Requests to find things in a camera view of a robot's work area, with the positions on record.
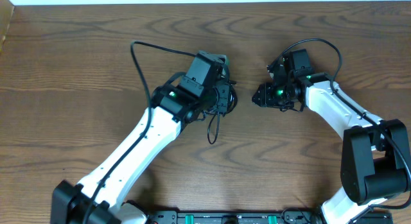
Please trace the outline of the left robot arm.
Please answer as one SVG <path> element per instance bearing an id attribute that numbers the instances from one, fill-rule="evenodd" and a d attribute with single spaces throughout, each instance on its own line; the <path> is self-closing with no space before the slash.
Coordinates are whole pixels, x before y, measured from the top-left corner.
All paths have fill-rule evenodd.
<path id="1" fill-rule="evenodd" d="M 51 223 L 146 223 L 125 197 L 152 160 L 201 113 L 231 106 L 228 58 L 199 51 L 188 72 L 157 87 L 142 118 L 95 170 L 76 185 L 63 180 L 52 194 Z"/>

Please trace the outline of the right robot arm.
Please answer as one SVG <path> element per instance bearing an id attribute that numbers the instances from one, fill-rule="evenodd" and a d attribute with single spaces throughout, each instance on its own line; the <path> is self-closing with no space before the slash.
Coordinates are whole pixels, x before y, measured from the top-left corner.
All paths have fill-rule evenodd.
<path id="1" fill-rule="evenodd" d="M 281 112 L 308 108 L 343 140 L 342 187 L 325 201 L 312 223 L 356 223 L 373 209 L 410 191 L 410 147 L 405 125 L 359 106 L 327 73 L 316 73 L 305 49 L 288 51 L 267 67 L 272 82 L 252 97 L 260 107 Z"/>

